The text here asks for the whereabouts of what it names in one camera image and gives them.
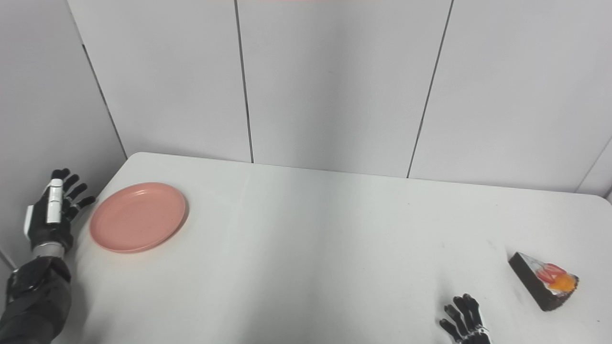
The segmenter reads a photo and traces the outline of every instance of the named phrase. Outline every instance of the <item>pink plate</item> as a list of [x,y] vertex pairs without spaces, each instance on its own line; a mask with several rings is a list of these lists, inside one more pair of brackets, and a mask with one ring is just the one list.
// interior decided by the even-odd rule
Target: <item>pink plate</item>
[[91,218],[98,245],[115,252],[141,252],[168,239],[181,225],[185,198],[174,187],[142,183],[108,197]]

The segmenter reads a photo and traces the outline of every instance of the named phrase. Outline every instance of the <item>cake slice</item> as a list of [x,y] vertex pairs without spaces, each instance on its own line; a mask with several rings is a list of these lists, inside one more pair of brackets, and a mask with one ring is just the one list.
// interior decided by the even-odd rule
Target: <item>cake slice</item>
[[543,263],[520,252],[509,261],[521,282],[544,311],[559,308],[576,290],[578,277],[557,265]]

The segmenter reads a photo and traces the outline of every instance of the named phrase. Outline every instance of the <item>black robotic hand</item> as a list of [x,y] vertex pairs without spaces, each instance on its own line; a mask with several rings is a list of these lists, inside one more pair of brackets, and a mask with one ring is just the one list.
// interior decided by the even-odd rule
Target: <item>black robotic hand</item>
[[480,305],[469,294],[453,297],[453,303],[444,306],[444,311],[457,326],[446,319],[440,320],[440,326],[448,332],[458,344],[491,344],[488,331],[480,317]]
[[7,283],[6,309],[0,318],[0,344],[49,344],[64,328],[70,310],[70,271],[62,260],[73,245],[70,222],[93,202],[74,202],[86,184],[70,170],[55,170],[42,197],[28,207],[24,231],[33,258],[13,271]]
[[61,244],[64,252],[72,248],[70,222],[82,208],[95,202],[94,196],[75,202],[76,198],[87,189],[87,184],[82,183],[68,192],[78,180],[79,176],[77,174],[70,176],[70,170],[67,168],[54,170],[51,182],[45,188],[43,195],[38,202],[28,207],[24,230],[33,250],[46,242]]

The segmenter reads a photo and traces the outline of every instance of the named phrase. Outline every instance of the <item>white tabletop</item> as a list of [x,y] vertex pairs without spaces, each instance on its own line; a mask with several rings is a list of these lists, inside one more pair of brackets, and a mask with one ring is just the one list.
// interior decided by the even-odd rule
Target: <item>white tabletop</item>
[[[164,182],[187,199],[164,244],[121,254],[85,224],[56,343],[446,344],[452,296],[495,344],[612,337],[612,207],[570,193],[138,153],[100,194]],[[521,251],[580,278],[541,311],[507,263]]]

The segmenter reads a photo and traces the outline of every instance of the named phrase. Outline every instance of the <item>strawberry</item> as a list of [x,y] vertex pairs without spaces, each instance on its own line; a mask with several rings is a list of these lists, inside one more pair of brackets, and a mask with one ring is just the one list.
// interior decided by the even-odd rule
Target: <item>strawberry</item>
[[546,263],[544,264],[544,270],[553,276],[564,275],[567,272],[555,264]]
[[554,277],[548,273],[548,271],[546,270],[538,270],[536,271],[535,275],[537,276],[537,278],[543,280],[546,283],[553,283],[554,282]]

